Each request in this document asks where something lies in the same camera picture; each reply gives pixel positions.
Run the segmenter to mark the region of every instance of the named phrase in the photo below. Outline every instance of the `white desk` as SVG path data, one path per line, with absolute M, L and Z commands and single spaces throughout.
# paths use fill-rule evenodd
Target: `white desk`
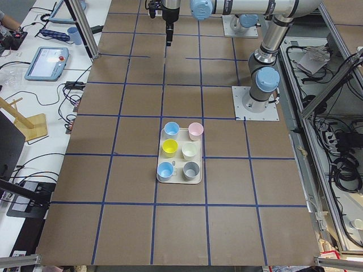
M 13 67 L 3 68 L 4 71 L 10 71 Z M 18 67 L 24 73 L 26 72 L 25 67 Z M 59 78 L 57 82 L 28 82 L 23 80 L 23 88 L 22 90 L 36 93 L 39 97 L 39 100 L 43 104 L 48 104 L 57 101 L 56 88 L 60 83 L 66 82 L 67 80 L 72 81 L 76 80 L 83 72 L 82 71 L 64 71 L 62 76 Z M 88 78 L 89 72 L 85 73 L 83 77 L 81 77 L 80 81 L 86 82 Z M 0 75 L 0 81 L 3 80 L 4 75 Z M 36 115 L 39 113 L 45 113 L 47 117 L 48 124 L 48 135 L 49 137 L 36 142 L 32 145 L 28 145 L 27 143 L 24 145 L 23 152 L 20 156 L 18 164 L 21 165 L 26 161 L 43 154 L 48 153 L 62 153 L 64 154 L 68 145 L 69 135 L 65 134 L 64 121 L 59 120 L 58 116 L 58 107 L 64 99 L 62 89 L 60 91 L 60 101 L 51 106 L 39 106 L 36 101 L 35 96 L 27 93 L 19 93 L 16 96 L 12 97 L 8 101 L 12 101 L 12 99 L 18 99 L 20 97 L 23 98 L 22 101 L 17 103 L 17 107 L 19 112 L 25 117 Z M 2 98 L 7 98 L 8 96 L 14 94 L 13 88 L 4 86 L 3 90 L 0 93 Z M 64 116 L 72 113 L 73 106 L 70 103 L 64 103 L 62 106 L 62 113 Z M 8 113 L 4 112 L 5 115 L 13 121 L 14 118 L 10 116 Z M 63 162 L 63 156 L 52 155 L 39 158 L 20 171 L 18 176 L 26 176 L 31 173 L 38 171 L 53 171 L 59 173 Z M 49 182 L 49 179 L 36 178 L 38 181 Z M 9 203 L 2 203 L 0 205 L 0 257 L 8 257 L 11 253 L 11 250 L 14 246 L 14 242 L 18 237 L 19 231 L 24 222 L 23 218 L 14 218 L 6 216 L 7 209 L 9 208 Z
M 111 4 L 111 0 L 87 0 L 87 8 L 85 10 L 85 14 L 88 20 L 90 27 L 93 26 L 102 26 L 106 20 L 107 12 L 109 6 Z M 34 4 L 34 7 L 42 7 L 45 9 L 52 9 L 54 5 L 54 1 L 49 0 L 37 0 Z M 26 26 L 33 22 L 41 22 L 40 17 L 42 16 L 42 10 L 34 9 L 31 10 L 27 17 L 24 19 L 22 26 Z M 67 33 L 67 29 L 72 27 L 72 24 L 54 24 L 48 23 L 47 29 Z M 92 63 L 86 49 L 83 45 L 74 45 L 67 44 L 62 41 L 58 41 L 55 39 L 52 40 L 44 40 L 39 37 L 34 37 L 35 34 L 38 33 L 39 29 L 43 26 L 41 24 L 29 25 L 25 27 L 25 31 L 28 32 L 27 37 L 24 42 L 20 46 L 19 50 L 12 51 L 9 56 L 0 58 L 0 63 L 6 63 L 10 61 L 27 61 L 31 62 L 37 49 L 40 46 L 61 46 L 67 47 L 69 49 L 70 58 L 67 62 L 65 69 L 67 70 L 85 70 Z M 101 33 L 97 33 L 94 35 L 95 41 L 98 44 L 101 37 Z
M 85 11 L 89 25 L 92 26 L 102 26 L 107 17 L 107 12 L 111 4 L 111 0 L 86 0 L 87 8 Z M 50 0 L 37 0 L 34 7 L 43 7 L 45 9 L 52 9 L 54 1 Z M 24 19 L 22 26 L 31 24 L 33 22 L 40 22 L 40 16 L 42 15 L 41 10 L 31 10 L 27 17 Z M 47 29 L 65 32 L 72 25 L 69 24 L 54 24 L 48 23 Z M 56 82 L 31 82 L 25 80 L 24 74 L 27 71 L 28 65 L 14 65 L 4 67 L 0 70 L 0 84 L 3 85 L 2 91 L 0 92 L 0 97 L 7 98 L 12 94 L 18 92 L 19 90 L 33 92 L 38 95 L 39 100 L 43 104 L 50 104 L 57 101 L 57 86 L 66 81 L 75 81 L 78 77 L 85 71 L 90 65 L 91 60 L 89 59 L 87 52 L 83 45 L 69 45 L 65 42 L 60 42 L 57 40 L 43 40 L 41 38 L 35 38 L 34 35 L 37 34 L 38 30 L 42 27 L 41 24 L 30 25 L 25 28 L 28 32 L 28 36 L 24 40 L 20 49 L 17 51 L 12 51 L 7 57 L 0 58 L 0 65 L 10 61 L 26 61 L 31 62 L 38 47 L 40 46 L 63 46 L 69 49 L 70 58 L 68 59 L 66 68 L 61 75 L 61 77 Z M 101 33 L 94 35 L 95 40 L 98 44 Z M 17 86 L 7 86 L 4 84 L 4 80 L 9 77 L 10 71 L 17 71 L 21 73 L 20 82 Z M 79 80 L 87 82 L 89 72 L 86 72 Z M 68 145 L 69 135 L 65 134 L 65 122 L 60 120 L 58 116 L 58 108 L 62 103 L 64 96 L 62 93 L 62 88 L 59 89 L 60 100 L 55 105 L 42 107 L 36 101 L 36 97 L 27 94 L 19 93 L 16 96 L 9 99 L 23 98 L 22 101 L 17 103 L 19 112 L 25 117 L 33 116 L 39 113 L 45 113 L 47 117 L 48 124 L 48 135 L 49 137 L 42 139 L 32 145 L 27 143 L 24 145 L 23 152 L 20 156 L 18 164 L 21 165 L 28 160 L 37 157 L 39 155 L 48 153 L 62 153 L 64 154 Z M 73 106 L 66 101 L 62 106 L 62 114 L 66 116 L 72 113 Z M 5 115 L 13 121 L 14 118 L 8 113 Z M 39 158 L 27 165 L 24 169 L 19 172 L 19 176 L 27 176 L 38 171 L 52 171 L 59 173 L 63 162 L 63 156 L 51 155 Z M 49 182 L 49 179 L 36 178 L 38 181 Z M 0 204 L 0 257 L 8 257 L 11 254 L 11 250 L 14 243 L 19 235 L 20 229 L 24 223 L 24 218 L 14 218 L 6 216 L 7 210 L 9 208 L 9 203 Z

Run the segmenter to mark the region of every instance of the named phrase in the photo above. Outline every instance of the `yellow cup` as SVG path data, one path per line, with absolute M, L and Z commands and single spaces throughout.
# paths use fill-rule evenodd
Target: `yellow cup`
M 178 143 L 176 142 L 176 140 L 168 139 L 163 143 L 163 151 L 165 156 L 167 156 L 168 158 L 174 157 L 177 150 Z

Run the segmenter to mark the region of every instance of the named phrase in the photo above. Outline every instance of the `person's arm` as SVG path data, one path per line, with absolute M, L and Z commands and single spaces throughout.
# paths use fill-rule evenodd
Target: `person's arm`
M 9 30 L 18 30 L 18 28 L 20 27 L 20 23 L 18 23 L 17 21 L 15 21 L 12 17 L 8 16 L 8 15 L 4 15 L 4 17 L 1 20 L 1 24 L 6 27 Z

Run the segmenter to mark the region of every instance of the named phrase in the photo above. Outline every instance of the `wooden base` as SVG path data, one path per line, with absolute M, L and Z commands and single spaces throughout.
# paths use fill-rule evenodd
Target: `wooden base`
M 14 121 L 14 125 L 24 134 L 25 141 L 34 140 L 48 134 L 47 120 L 45 118 L 45 114 L 41 113 L 38 115 L 27 117 L 27 120 L 34 125 L 34 128 L 27 128 L 18 119 L 15 119 Z

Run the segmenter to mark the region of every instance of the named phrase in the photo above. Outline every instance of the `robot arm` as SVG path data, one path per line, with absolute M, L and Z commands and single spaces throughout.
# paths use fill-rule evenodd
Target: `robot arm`
M 149 14 L 155 18 L 156 11 L 163 12 L 163 19 L 166 25 L 166 46 L 171 46 L 174 34 L 174 23 L 179 20 L 181 0 L 151 0 L 149 2 Z
M 294 18 L 314 11 L 322 0 L 191 0 L 191 12 L 197 20 L 205 20 L 212 14 L 263 14 L 273 15 L 272 23 L 254 54 L 248 60 L 252 76 L 250 93 L 243 104 L 251 112 L 262 112 L 268 99 L 280 81 L 278 72 L 272 67 L 278 49 L 292 26 Z M 151 0 L 150 16 L 155 10 L 163 11 L 166 21 L 167 46 L 171 45 L 174 23 L 179 18 L 180 0 Z

